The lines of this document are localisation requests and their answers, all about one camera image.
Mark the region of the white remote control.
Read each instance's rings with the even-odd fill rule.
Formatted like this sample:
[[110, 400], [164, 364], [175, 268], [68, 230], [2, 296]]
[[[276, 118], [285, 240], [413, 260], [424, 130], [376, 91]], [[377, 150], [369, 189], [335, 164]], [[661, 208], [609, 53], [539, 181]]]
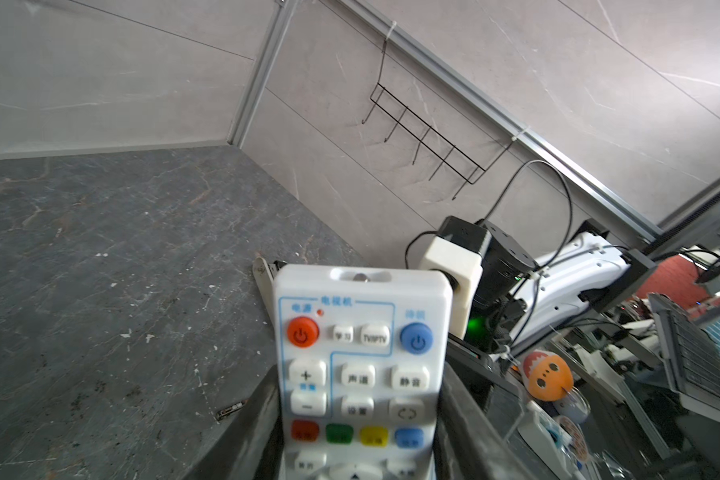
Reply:
[[438, 271], [276, 274], [284, 478], [433, 476], [452, 296]]

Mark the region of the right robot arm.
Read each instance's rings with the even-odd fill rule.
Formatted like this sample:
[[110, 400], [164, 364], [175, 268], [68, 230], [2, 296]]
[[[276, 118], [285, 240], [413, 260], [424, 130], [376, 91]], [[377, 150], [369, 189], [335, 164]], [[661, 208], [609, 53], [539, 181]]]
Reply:
[[586, 312], [615, 307], [657, 268], [609, 242], [594, 220], [567, 225], [560, 245], [537, 258], [488, 217], [449, 216], [427, 235], [418, 266], [443, 272], [453, 288], [451, 335], [488, 354], [519, 354]]

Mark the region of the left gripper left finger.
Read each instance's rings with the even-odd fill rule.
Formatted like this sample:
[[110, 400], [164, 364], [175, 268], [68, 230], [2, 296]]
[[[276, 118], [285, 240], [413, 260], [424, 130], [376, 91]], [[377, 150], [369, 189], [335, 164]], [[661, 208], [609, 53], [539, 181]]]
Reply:
[[284, 434], [278, 372], [271, 367], [187, 479], [282, 479]]

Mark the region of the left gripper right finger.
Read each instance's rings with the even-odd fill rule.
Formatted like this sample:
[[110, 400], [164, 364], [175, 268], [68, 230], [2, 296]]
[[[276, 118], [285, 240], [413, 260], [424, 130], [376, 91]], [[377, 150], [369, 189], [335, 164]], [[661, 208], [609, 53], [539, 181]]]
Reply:
[[434, 436], [438, 479], [532, 479], [449, 364], [444, 365]]

